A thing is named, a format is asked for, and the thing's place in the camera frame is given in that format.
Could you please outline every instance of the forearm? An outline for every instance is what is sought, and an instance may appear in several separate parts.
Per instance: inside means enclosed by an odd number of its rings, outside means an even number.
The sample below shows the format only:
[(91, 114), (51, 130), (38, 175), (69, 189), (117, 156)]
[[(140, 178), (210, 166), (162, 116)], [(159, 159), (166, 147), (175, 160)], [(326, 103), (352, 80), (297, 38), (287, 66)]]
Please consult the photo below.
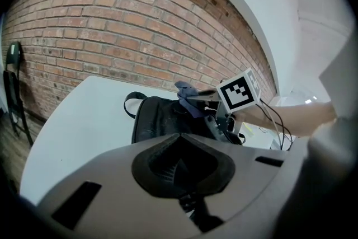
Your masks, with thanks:
[[(330, 102), (288, 107), (272, 106), (271, 108), (281, 116), (285, 127), (290, 130), (291, 134), (297, 136), (311, 135), (319, 125), (336, 118), (336, 113)], [(270, 111), (270, 113), (274, 121), (281, 124), (280, 118), (273, 111)], [(234, 115), (239, 121), (267, 129), (275, 129), (272, 121), (257, 106), (234, 112)]]

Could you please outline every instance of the black bag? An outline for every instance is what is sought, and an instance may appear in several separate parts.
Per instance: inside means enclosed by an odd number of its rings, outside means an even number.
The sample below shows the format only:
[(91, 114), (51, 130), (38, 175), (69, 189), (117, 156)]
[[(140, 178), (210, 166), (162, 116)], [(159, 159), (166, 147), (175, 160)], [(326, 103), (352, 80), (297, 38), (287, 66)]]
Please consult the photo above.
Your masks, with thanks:
[[(129, 113), (125, 106), (130, 99), (143, 99), (136, 115)], [(140, 92), (132, 92), (127, 95), (123, 106), (125, 112), (135, 119), (132, 143), (174, 133), (196, 134), (223, 142), (232, 142), (216, 127), (212, 116), (195, 119), (178, 100), (147, 97)], [(238, 138), (235, 144), (241, 144)]]

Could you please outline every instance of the brick wall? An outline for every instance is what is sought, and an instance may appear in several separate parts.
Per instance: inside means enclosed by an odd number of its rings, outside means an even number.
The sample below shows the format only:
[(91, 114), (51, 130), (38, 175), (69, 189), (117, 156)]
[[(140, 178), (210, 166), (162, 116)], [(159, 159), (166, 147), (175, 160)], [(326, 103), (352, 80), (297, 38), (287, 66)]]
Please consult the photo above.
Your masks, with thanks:
[(252, 67), (269, 101), (267, 59), (228, 0), (14, 0), (2, 53), (23, 45), (25, 106), (48, 118), (89, 75), (175, 90), (203, 90)]

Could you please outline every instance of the chair backrest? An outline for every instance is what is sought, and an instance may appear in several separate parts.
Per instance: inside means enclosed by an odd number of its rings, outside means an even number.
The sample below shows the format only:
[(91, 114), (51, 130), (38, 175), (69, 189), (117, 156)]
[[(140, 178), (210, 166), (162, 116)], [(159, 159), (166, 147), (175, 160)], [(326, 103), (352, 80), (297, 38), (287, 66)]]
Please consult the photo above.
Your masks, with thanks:
[(22, 48), (20, 42), (13, 42), (10, 44), (9, 49), (6, 54), (6, 62), (5, 62), (5, 70), (7, 70), (7, 66), (9, 64), (13, 64), (14, 69), (17, 73), (20, 69), (20, 63), (22, 61)]
[(4, 71), (4, 86), (8, 107), (12, 111), (20, 112), (20, 87), (14, 72)]

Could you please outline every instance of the chair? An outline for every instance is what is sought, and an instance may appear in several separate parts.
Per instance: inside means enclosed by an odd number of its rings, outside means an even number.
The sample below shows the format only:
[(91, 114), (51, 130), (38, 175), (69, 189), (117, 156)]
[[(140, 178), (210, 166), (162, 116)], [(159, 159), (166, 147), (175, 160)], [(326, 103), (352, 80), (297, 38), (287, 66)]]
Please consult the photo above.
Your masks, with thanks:
[[(3, 74), (4, 86), (12, 129), (17, 136), (19, 136), (17, 128), (24, 132), (27, 136), (27, 140), (29, 141), (30, 146), (32, 146), (34, 142), (32, 141), (31, 134), (27, 126), (23, 104), (20, 99), (20, 83), (18, 81), (18, 74), (22, 60), (23, 57), (21, 44), (19, 42), (11, 43), (6, 54), (5, 70)], [(8, 70), (8, 65), (11, 64), (13, 65), (13, 69), (17, 72), (17, 74)], [(16, 115), (18, 118), (21, 118), (23, 128), (17, 125), (14, 120), (14, 115)]]

